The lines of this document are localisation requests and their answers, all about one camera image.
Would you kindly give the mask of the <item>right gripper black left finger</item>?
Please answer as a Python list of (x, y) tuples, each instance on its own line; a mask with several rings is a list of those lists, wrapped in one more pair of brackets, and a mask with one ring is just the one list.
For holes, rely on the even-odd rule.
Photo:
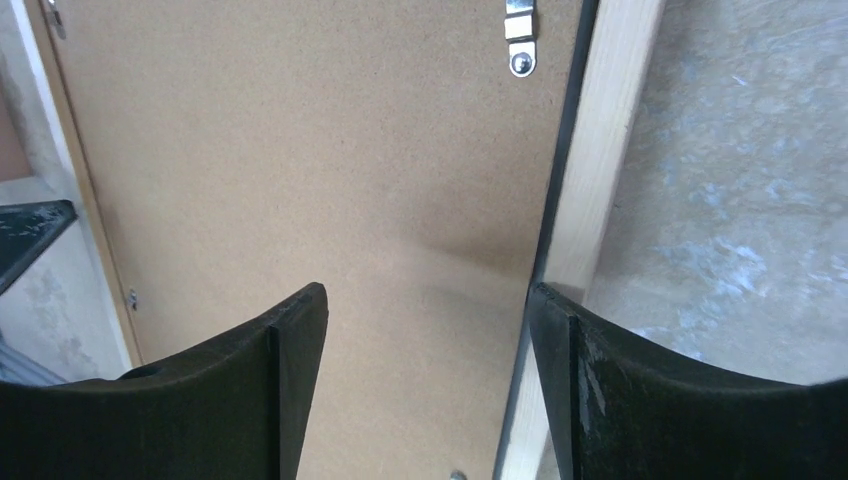
[(311, 283), (115, 380), (1, 386), (5, 479), (293, 479), (328, 324)]

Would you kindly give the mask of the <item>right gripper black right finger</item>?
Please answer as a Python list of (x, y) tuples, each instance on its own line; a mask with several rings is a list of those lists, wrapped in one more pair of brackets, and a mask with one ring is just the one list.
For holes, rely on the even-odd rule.
[(715, 367), (534, 286), (527, 319), (564, 479), (843, 479), (847, 383)]

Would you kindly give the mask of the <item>brown frame backing board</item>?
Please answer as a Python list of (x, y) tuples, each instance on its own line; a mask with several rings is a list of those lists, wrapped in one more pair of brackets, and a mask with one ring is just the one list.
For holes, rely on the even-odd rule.
[(489, 479), (581, 5), (24, 1), (130, 361), (310, 282), (329, 322), (303, 479)]

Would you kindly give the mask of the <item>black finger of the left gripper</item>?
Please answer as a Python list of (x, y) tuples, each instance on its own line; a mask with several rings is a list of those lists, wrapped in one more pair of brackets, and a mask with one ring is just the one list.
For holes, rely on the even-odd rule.
[(69, 200), (1, 206), (1, 293), (78, 219)]

